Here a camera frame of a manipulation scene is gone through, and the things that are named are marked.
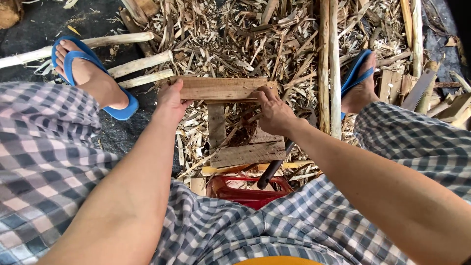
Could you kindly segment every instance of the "foot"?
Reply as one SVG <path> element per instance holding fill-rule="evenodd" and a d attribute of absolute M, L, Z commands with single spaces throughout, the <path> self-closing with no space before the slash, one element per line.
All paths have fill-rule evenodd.
<path fill-rule="evenodd" d="M 65 56 L 69 51 L 82 50 L 69 40 L 61 40 L 56 49 L 56 71 L 66 78 L 64 73 Z M 92 95 L 101 108 L 124 109 L 129 105 L 128 96 L 120 89 L 114 79 L 93 63 L 82 58 L 75 58 L 72 61 L 72 73 L 73 80 L 77 84 L 76 87 Z"/>
<path fill-rule="evenodd" d="M 371 67 L 376 67 L 376 54 L 372 53 L 360 67 L 358 76 L 360 77 Z M 341 110 L 343 113 L 359 113 L 366 105 L 380 99 L 374 93 L 373 75 L 370 75 L 363 82 L 356 85 L 342 98 Z"/>

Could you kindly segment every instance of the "tree stump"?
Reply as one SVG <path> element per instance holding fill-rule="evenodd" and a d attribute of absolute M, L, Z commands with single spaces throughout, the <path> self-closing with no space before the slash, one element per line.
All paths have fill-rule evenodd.
<path fill-rule="evenodd" d="M 0 29 L 7 29 L 23 17 L 21 0 L 0 0 Z"/>

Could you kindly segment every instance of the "black handle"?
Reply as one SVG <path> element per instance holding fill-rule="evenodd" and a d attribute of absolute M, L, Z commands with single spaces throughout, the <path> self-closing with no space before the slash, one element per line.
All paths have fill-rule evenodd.
<path fill-rule="evenodd" d="M 291 149 L 293 149 L 293 146 L 294 146 L 294 142 L 290 139 L 287 139 L 286 143 L 284 143 L 284 150 L 286 151 L 286 154 L 289 154 L 291 152 Z M 275 175 L 276 171 L 279 169 L 282 163 L 283 163 L 283 160 L 271 161 L 270 165 L 262 174 L 259 181 L 257 181 L 257 187 L 259 189 L 263 190 L 267 187 L 268 183 L 273 178 L 273 176 Z"/>

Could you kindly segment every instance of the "flip-flop strap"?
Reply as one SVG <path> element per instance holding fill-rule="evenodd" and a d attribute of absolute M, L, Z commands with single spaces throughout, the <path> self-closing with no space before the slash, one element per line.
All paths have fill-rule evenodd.
<path fill-rule="evenodd" d="M 370 69 L 368 69 L 368 71 L 364 72 L 359 78 L 357 78 L 353 83 L 351 83 L 347 88 L 345 88 L 344 91 L 345 92 L 349 91 L 350 88 L 363 82 L 366 78 L 368 78 L 372 74 L 374 74 L 374 67 L 371 67 Z"/>
<path fill-rule="evenodd" d="M 65 72 L 65 76 L 67 77 L 67 80 L 68 82 L 70 83 L 70 85 L 72 86 L 75 86 L 75 80 L 73 79 L 73 75 L 72 75 L 72 61 L 75 59 L 75 58 L 82 58 L 82 59 L 85 59 L 91 63 L 93 63 L 94 65 L 96 65 L 98 68 L 100 68 L 102 71 L 104 71 L 106 73 L 106 69 L 102 66 L 102 64 L 100 62 L 97 62 L 95 60 L 95 58 L 93 58 L 92 56 L 88 55 L 87 53 L 83 52 L 83 51 L 79 51 L 79 50 L 72 50 L 70 52 L 68 52 L 64 58 L 64 72 Z"/>

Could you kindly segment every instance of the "blue flip-flop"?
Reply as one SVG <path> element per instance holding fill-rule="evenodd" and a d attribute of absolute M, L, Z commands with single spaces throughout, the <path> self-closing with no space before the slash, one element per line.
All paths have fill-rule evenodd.
<path fill-rule="evenodd" d="M 344 80 L 342 88 L 340 89 L 340 98 L 343 98 L 345 95 L 347 95 L 350 89 L 352 89 L 354 86 L 358 85 L 359 83 L 363 82 L 370 75 L 374 74 L 374 67 L 371 67 L 370 69 L 368 69 L 368 71 L 366 71 L 360 77 L 358 76 L 360 67 L 362 66 L 362 64 L 366 62 L 366 59 L 371 53 L 372 53 L 371 50 L 363 50 L 357 55 L 357 57 L 355 57 L 355 60 L 350 65 L 350 70 L 347 72 L 347 75 L 346 75 L 347 78 Z M 341 120 L 344 117 L 345 117 L 345 113 L 342 112 Z"/>
<path fill-rule="evenodd" d="M 64 58 L 64 73 L 65 73 L 67 79 L 65 79 L 61 75 L 60 75 L 60 77 L 62 77 L 62 79 L 67 84 L 69 84 L 71 86 L 76 85 L 75 81 L 73 80 L 73 76 L 72 76 L 72 60 L 74 58 L 82 58 L 82 59 L 85 59 L 87 61 L 90 61 L 94 65 L 96 65 L 98 68 L 100 68 L 103 72 L 105 72 L 109 75 L 108 71 L 105 69 L 103 64 L 101 64 L 100 59 L 98 59 L 96 54 L 85 43 L 81 42 L 80 40 L 78 40 L 78 39 L 76 39 L 72 36 L 61 37 L 54 43 L 54 46 L 52 46 L 52 56 L 51 57 L 52 57 L 52 65 L 54 67 L 57 67 L 57 63 L 56 63 L 56 59 L 57 59 L 56 46 L 59 44 L 59 42 L 61 40 L 72 41 L 73 43 L 75 43 L 77 45 L 77 47 L 79 47 L 82 50 L 82 51 L 78 51 L 78 50 L 70 51 L 70 52 L 67 53 L 67 55 Z M 139 102 L 133 95 L 131 95 L 131 93 L 127 92 L 121 86 L 120 86 L 120 88 L 126 94 L 126 96 L 128 96 L 129 105 L 124 109 L 114 109 L 114 108 L 111 108 L 111 107 L 105 107 L 105 108 L 103 108 L 103 110 L 106 111 L 107 113 L 109 113 L 109 115 L 111 115 L 113 118 L 115 118 L 117 120 L 120 120 L 120 121 L 125 121 L 125 120 L 128 120 L 129 118 L 131 118 L 131 116 L 134 113 L 136 113 L 136 111 L 139 108 Z"/>

